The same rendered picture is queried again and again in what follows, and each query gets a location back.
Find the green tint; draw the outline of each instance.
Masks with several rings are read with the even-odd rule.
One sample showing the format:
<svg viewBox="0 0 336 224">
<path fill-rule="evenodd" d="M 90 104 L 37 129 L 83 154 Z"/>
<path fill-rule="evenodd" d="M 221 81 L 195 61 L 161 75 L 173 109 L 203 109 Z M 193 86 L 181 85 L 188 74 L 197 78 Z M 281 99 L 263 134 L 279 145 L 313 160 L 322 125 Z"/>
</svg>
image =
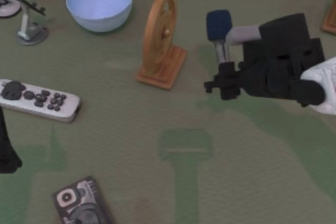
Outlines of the green tint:
<svg viewBox="0 0 336 224">
<path fill-rule="evenodd" d="M 216 62 L 211 47 L 202 47 L 199 56 L 212 78 Z M 246 94 L 236 100 L 222 101 L 218 93 L 213 93 L 197 106 L 214 112 L 234 110 L 248 117 L 263 132 L 285 141 L 314 183 L 336 201 L 336 136 L 320 118 L 291 114 L 273 99 Z"/>
<path fill-rule="evenodd" d="M 34 175 L 67 168 L 67 155 L 51 131 L 50 152 L 43 145 L 14 145 L 23 165 L 14 174 L 0 175 L 0 223 L 24 224 Z"/>
<path fill-rule="evenodd" d="M 161 134 L 159 157 L 175 170 L 176 224 L 198 223 L 197 170 L 212 156 L 212 137 L 204 130 L 168 129 Z"/>
</svg>

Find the desk lamp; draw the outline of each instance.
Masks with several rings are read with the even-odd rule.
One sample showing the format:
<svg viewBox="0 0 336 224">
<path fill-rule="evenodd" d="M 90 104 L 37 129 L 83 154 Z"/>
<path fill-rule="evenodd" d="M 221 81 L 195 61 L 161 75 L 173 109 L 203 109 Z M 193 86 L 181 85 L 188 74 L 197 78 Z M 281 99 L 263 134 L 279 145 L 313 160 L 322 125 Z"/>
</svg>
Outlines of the desk lamp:
<svg viewBox="0 0 336 224">
<path fill-rule="evenodd" d="M 15 173 L 21 166 L 22 161 L 10 143 L 4 113 L 0 107 L 0 174 Z"/>
<path fill-rule="evenodd" d="M 0 0 L 0 18 L 14 17 L 21 11 L 20 2 L 17 0 Z"/>
<path fill-rule="evenodd" d="M 207 14 L 208 40 L 216 46 L 218 74 L 204 83 L 206 92 L 219 88 L 221 99 L 231 100 L 242 89 L 254 97 L 294 100 L 302 107 L 336 114 L 336 57 L 325 61 L 321 41 L 310 38 L 304 14 L 255 27 L 233 28 L 227 10 Z M 228 41 L 243 46 L 244 59 L 238 69 L 229 58 Z"/>
<path fill-rule="evenodd" d="M 17 33 L 17 41 L 22 45 L 36 45 L 48 37 L 48 29 L 38 23 L 30 21 L 30 10 L 45 16 L 45 8 L 38 9 L 36 3 L 26 0 L 17 0 L 23 10 L 21 29 Z"/>
</svg>

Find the table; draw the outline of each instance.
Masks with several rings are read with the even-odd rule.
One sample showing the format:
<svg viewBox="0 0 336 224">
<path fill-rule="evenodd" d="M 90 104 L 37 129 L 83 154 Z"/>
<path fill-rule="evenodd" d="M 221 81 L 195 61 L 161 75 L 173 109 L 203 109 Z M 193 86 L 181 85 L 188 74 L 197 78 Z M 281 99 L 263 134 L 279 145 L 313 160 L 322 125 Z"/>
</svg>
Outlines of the table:
<svg viewBox="0 0 336 224">
<path fill-rule="evenodd" d="M 74 93 L 83 106 L 71 124 L 4 110 L 24 165 L 0 175 L 0 223 L 59 223 L 51 193 L 87 175 L 122 224 L 336 221 L 336 117 L 245 94 L 223 102 L 203 89 L 216 71 L 207 12 L 227 8 L 234 25 L 304 12 L 330 58 L 335 37 L 320 31 L 326 0 L 180 0 L 174 41 L 188 55 L 171 91 L 134 80 L 153 0 L 134 0 L 127 24 L 105 35 L 80 28 L 65 0 L 32 1 L 47 8 L 50 37 L 20 46 L 21 17 L 0 20 L 1 77 Z M 207 157 L 182 153 L 172 165 L 167 141 Z"/>
</svg>

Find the green hammer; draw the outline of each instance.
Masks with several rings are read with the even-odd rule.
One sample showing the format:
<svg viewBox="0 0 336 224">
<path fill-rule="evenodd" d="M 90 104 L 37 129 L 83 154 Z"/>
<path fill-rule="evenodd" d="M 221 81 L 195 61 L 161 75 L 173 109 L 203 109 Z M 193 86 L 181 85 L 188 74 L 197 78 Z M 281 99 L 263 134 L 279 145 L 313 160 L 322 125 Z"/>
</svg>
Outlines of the green hammer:
<svg viewBox="0 0 336 224">
<path fill-rule="evenodd" d="M 197 170 L 212 156 L 212 137 L 204 130 L 169 129 L 159 138 L 159 157 L 175 169 L 176 224 L 198 223 Z"/>
</svg>

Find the white bowl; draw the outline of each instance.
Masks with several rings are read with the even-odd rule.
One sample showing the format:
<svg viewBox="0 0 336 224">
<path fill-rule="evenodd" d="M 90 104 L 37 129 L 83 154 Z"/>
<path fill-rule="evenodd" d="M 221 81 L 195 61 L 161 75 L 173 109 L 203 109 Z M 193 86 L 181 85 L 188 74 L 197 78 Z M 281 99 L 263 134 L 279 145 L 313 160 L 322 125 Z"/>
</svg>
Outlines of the white bowl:
<svg viewBox="0 0 336 224">
<path fill-rule="evenodd" d="M 67 8 L 83 28 L 103 33 L 120 27 L 128 18 L 133 0 L 67 0 Z"/>
</svg>

